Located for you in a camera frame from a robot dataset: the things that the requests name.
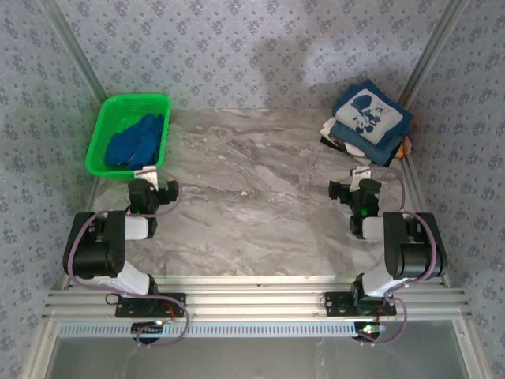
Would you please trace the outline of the bright blue t-shirt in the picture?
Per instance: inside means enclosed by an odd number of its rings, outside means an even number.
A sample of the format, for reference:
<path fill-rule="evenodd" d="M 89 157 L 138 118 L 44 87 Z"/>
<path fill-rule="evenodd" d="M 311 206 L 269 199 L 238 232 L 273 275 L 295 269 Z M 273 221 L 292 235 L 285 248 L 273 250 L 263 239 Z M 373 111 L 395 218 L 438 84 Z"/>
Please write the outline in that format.
<path fill-rule="evenodd" d="M 154 165 L 159 158 L 159 148 L 165 118 L 147 114 L 139 122 L 116 133 L 107 146 L 104 163 L 108 167 L 140 170 Z"/>

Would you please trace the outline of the folded black and white t-shirt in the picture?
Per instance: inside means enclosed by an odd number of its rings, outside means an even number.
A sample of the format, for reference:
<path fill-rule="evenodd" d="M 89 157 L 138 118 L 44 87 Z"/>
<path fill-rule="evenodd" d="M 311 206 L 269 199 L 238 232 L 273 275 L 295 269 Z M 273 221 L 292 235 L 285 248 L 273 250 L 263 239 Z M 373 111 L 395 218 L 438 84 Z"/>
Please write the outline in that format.
<path fill-rule="evenodd" d="M 320 142 L 325 144 L 326 146 L 329 146 L 331 148 L 339 150 L 340 152 L 352 156 L 356 161 L 360 163 L 369 165 L 371 163 L 371 160 L 368 159 L 360 149 L 340 140 L 331 133 L 331 128 L 334 126 L 335 123 L 336 123 L 335 118 L 331 117 L 323 124 L 322 129 L 320 130 L 321 135 Z"/>

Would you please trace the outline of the folded navy cartoon-print t-shirt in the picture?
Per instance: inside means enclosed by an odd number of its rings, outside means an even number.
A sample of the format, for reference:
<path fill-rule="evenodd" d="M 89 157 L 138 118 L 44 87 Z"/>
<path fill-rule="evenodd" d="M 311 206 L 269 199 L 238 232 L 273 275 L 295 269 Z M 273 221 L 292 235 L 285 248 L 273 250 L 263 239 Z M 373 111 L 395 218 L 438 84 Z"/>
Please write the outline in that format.
<path fill-rule="evenodd" d="M 393 137 L 408 137 L 413 115 L 387 97 L 371 80 L 352 84 L 334 105 L 338 122 L 377 147 Z"/>

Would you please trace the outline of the green plastic basket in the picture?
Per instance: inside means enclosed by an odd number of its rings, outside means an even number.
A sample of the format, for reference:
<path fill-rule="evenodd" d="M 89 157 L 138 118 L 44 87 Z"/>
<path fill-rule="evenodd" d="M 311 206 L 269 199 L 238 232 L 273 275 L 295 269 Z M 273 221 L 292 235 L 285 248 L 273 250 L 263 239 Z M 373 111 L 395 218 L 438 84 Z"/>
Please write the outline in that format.
<path fill-rule="evenodd" d="M 159 158 L 154 165 L 151 165 L 160 167 L 165 157 L 171 108 L 170 98 L 162 93 L 126 93 L 107 99 L 100 108 L 84 161 L 87 171 L 94 176 L 110 180 L 134 179 L 134 171 L 124 167 L 108 167 L 104 163 L 104 157 L 110 139 L 116 133 L 139 122 L 147 114 L 162 115 L 165 118 Z"/>

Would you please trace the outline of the small circuit board with LED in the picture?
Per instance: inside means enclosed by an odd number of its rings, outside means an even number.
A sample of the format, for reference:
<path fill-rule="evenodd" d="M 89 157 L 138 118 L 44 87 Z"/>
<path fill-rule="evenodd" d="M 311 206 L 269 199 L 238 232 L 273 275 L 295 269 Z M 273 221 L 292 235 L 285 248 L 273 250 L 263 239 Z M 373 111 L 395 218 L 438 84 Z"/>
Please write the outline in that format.
<path fill-rule="evenodd" d="M 163 323 L 160 320 L 135 322 L 130 328 L 130 333 L 133 335 L 160 335 L 162 332 Z"/>
<path fill-rule="evenodd" d="M 358 337 L 368 340 L 376 340 L 386 330 L 386 327 L 382 324 L 368 322 L 356 322 L 354 327 Z"/>

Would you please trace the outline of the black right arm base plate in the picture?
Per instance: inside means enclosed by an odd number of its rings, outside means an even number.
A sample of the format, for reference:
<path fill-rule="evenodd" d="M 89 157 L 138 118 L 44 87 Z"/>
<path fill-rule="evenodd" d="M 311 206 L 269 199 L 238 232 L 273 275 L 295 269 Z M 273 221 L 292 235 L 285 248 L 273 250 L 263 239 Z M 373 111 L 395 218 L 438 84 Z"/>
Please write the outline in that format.
<path fill-rule="evenodd" d="M 328 317 L 395 316 L 397 310 L 384 298 L 353 295 L 347 292 L 326 292 L 323 296 Z"/>

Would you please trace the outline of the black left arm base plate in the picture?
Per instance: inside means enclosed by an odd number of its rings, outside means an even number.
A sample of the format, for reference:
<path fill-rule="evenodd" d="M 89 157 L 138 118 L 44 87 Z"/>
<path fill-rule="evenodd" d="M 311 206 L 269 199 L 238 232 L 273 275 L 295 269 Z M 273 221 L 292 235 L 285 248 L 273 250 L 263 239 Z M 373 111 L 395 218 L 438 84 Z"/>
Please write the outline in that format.
<path fill-rule="evenodd" d="M 125 298 L 118 296 L 115 301 L 115 316 L 118 318 L 182 318 L 182 308 L 166 300 L 166 297 L 175 299 L 186 305 L 186 293 L 160 293 L 163 299 Z"/>

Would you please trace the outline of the aluminium frame cross rail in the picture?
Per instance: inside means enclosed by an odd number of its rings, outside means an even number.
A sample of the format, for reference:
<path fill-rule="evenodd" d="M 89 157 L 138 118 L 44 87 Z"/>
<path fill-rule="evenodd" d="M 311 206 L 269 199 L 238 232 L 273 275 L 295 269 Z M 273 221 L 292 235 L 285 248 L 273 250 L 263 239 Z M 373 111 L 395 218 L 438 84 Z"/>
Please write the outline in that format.
<path fill-rule="evenodd" d="M 326 312 L 322 297 L 348 291 L 352 278 L 341 276 L 157 276 L 163 292 L 183 292 L 194 321 L 319 321 Z M 417 283 L 398 291 L 409 318 L 451 320 L 471 312 L 463 289 L 441 279 Z M 52 290 L 44 317 L 56 320 L 106 320 L 114 307 L 105 293 L 68 285 Z"/>

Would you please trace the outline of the aluminium frame post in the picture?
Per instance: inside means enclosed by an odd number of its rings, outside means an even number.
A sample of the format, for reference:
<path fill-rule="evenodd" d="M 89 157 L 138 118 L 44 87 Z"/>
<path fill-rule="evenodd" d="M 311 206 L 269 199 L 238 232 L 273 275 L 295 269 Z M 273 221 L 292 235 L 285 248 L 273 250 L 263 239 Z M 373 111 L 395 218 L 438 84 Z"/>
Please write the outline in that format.
<path fill-rule="evenodd" d="M 449 40 L 455 25 L 469 3 L 470 0 L 447 0 L 413 71 L 398 96 L 398 103 L 404 108 L 408 108 L 413 102 L 420 86 L 429 74 L 431 67 L 436 62 L 438 55 Z"/>
<path fill-rule="evenodd" d="M 71 25 L 66 20 L 61 7 L 56 0 L 37 0 L 49 20 L 58 38 L 73 60 L 77 70 L 84 79 L 97 103 L 102 104 L 108 95 L 96 76 L 90 61 L 81 47 Z"/>

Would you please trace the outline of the aluminium frame leg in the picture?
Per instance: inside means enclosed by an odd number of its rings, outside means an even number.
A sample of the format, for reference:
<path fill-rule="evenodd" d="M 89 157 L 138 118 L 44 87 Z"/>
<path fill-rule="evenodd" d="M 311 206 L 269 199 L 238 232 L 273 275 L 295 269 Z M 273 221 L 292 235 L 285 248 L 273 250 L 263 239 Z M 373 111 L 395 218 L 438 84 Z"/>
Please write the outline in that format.
<path fill-rule="evenodd" d="M 36 330 L 21 379 L 45 379 L 58 338 L 59 322 L 45 320 Z"/>
<path fill-rule="evenodd" d="M 475 322 L 460 317 L 453 327 L 469 379 L 494 379 Z"/>

